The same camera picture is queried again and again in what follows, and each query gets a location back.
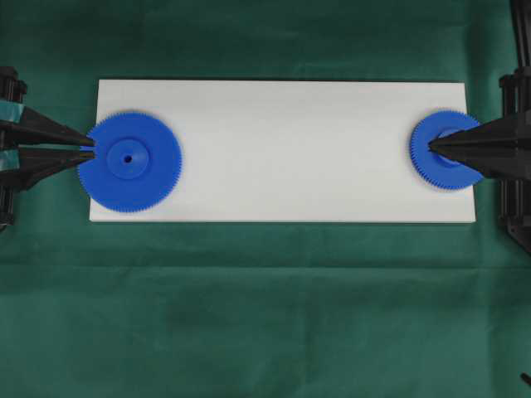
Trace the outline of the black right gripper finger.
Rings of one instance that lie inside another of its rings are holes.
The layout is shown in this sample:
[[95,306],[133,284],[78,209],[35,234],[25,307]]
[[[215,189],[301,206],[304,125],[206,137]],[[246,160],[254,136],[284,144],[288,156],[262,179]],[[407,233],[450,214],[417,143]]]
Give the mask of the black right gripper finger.
[[459,130],[444,138],[436,138],[429,146],[515,146],[519,141],[519,114],[507,115],[467,130]]
[[437,155],[472,168],[492,179],[519,179],[519,155],[514,148],[447,146],[430,144]]

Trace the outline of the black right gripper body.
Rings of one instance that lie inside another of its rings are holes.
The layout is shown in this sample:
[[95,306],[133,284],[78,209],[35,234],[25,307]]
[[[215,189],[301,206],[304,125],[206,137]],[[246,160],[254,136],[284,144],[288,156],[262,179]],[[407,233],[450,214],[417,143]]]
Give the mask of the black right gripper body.
[[511,236],[530,235],[530,69],[518,68],[499,80],[502,115],[510,121],[509,159],[500,182],[500,224]]

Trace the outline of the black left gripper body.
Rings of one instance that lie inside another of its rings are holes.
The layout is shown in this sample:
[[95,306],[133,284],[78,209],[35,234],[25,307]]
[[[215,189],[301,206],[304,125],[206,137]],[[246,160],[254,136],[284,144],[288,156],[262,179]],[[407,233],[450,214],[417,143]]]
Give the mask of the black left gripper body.
[[[16,155],[16,144],[7,137],[5,123],[19,123],[24,110],[23,97],[27,92],[26,84],[18,79],[18,73],[12,66],[1,67],[1,171],[12,171],[20,166]],[[4,182],[1,183],[1,226],[11,226],[13,215],[14,191]]]

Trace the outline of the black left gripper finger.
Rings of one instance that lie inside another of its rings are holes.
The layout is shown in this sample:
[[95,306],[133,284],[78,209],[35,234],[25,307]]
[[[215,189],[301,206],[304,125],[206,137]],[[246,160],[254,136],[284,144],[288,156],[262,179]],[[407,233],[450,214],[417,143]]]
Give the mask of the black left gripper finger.
[[33,187],[47,177],[94,158],[95,153],[86,150],[20,148],[17,187]]
[[16,143],[93,146],[94,140],[66,125],[47,118],[23,104],[16,104]]

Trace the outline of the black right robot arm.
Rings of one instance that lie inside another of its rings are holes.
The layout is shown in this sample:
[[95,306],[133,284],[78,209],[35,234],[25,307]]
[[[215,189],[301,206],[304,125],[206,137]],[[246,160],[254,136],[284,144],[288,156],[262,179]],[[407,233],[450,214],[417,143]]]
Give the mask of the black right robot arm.
[[511,1],[519,67],[499,79],[502,114],[428,144],[435,153],[500,181],[500,222],[530,249],[530,2]]

